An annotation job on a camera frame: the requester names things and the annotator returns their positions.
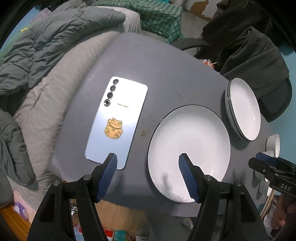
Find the screw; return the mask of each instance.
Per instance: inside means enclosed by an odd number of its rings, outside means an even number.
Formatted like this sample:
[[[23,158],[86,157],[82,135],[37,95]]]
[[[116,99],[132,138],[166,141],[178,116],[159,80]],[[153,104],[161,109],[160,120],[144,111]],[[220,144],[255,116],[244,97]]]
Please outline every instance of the screw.
[[[204,175],[204,178],[207,180],[207,181],[211,181],[213,180],[213,177],[211,175]]]
[[[86,174],[86,175],[83,176],[83,180],[87,181],[89,179],[91,179],[91,175],[90,174]]]
[[[238,185],[238,186],[242,186],[243,185],[242,181],[240,181],[240,180],[236,180],[234,183],[236,185]]]
[[[53,184],[54,186],[58,186],[60,183],[61,183],[60,180],[55,180],[52,184]]]

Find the wooden floor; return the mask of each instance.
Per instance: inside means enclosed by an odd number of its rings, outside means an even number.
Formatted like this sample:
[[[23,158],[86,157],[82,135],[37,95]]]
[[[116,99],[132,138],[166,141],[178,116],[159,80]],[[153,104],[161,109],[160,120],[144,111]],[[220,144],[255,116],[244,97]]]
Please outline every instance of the wooden floor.
[[[13,210],[13,204],[0,209],[6,223],[20,241],[26,241],[31,224]]]
[[[136,231],[146,220],[143,211],[129,209],[103,200],[96,204],[96,209],[103,227],[111,230],[126,230],[131,238],[135,237]],[[13,210],[13,204],[0,209],[0,213],[18,239],[26,241],[31,224]],[[77,224],[78,221],[76,212],[73,216],[73,224]]]

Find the blue gripper pad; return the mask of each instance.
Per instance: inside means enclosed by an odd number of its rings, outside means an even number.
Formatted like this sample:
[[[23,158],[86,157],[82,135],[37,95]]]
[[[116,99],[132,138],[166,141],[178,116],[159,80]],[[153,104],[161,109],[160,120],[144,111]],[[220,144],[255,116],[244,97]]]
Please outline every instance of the blue gripper pad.
[[[197,183],[192,175],[192,172],[188,166],[188,164],[185,161],[185,158],[181,154],[179,156],[179,168],[181,171],[181,174],[183,176],[183,179],[185,181],[187,190],[189,192],[189,195],[192,199],[195,200],[195,202],[199,201],[199,195],[197,193]]]
[[[111,180],[117,168],[117,156],[114,154],[108,163],[103,175],[98,182],[98,193],[96,195],[97,201],[101,201],[106,196],[107,190],[110,186]]]
[[[269,155],[266,155],[266,154],[263,154],[261,152],[258,152],[256,154],[256,158],[261,160],[261,161],[264,161],[265,163],[269,164],[269,165],[272,165],[272,166],[276,166],[278,161],[277,161],[277,158],[276,157],[271,157]]]

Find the lucky cat sticker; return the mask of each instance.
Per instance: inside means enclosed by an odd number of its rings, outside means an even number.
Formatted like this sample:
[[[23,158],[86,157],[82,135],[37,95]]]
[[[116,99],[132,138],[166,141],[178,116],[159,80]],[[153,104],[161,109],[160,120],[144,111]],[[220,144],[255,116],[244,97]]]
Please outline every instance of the lucky cat sticker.
[[[106,136],[112,139],[118,139],[122,134],[122,121],[115,118],[108,119],[107,126],[105,128]]]

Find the table surface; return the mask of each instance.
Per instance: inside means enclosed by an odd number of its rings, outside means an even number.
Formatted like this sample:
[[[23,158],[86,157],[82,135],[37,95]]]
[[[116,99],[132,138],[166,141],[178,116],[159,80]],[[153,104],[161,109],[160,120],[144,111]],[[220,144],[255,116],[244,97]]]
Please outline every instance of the table surface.
[[[148,86],[125,169],[117,170],[105,200],[130,208],[175,216],[196,216],[200,205],[165,198],[154,187],[147,167],[152,134],[172,110],[188,104],[205,106],[223,121],[231,142],[231,158],[224,182],[241,180],[255,204],[266,196],[258,192],[259,180],[248,160],[265,151],[273,132],[261,116],[261,129],[253,142],[241,140],[226,115],[224,93],[228,80],[201,61],[168,44],[139,34],[119,36],[102,54],[73,98],[65,116],[49,170],[65,181],[92,173],[97,163],[85,158],[91,126],[111,77],[119,76]]]

